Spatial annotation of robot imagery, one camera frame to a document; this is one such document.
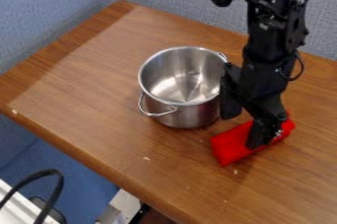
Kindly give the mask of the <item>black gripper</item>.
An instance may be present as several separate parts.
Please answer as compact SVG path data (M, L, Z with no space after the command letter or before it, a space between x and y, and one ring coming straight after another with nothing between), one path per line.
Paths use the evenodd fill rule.
M298 51L282 52L277 58L245 47L243 65L224 63L220 83L220 116L232 119L247 110L253 117L247 147L255 150L269 145L281 133L286 111L281 93L304 71Z

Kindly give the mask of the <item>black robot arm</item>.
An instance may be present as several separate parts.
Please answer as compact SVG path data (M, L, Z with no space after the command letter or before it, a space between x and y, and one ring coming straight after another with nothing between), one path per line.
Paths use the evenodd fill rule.
M233 0L211 0L227 7ZM309 0L245 0L248 3L248 43L243 64L227 62L220 80L220 115L231 119L248 112L253 117L245 147L255 150L281 135L288 119L281 93L297 80L302 67L297 49L309 35L305 9Z

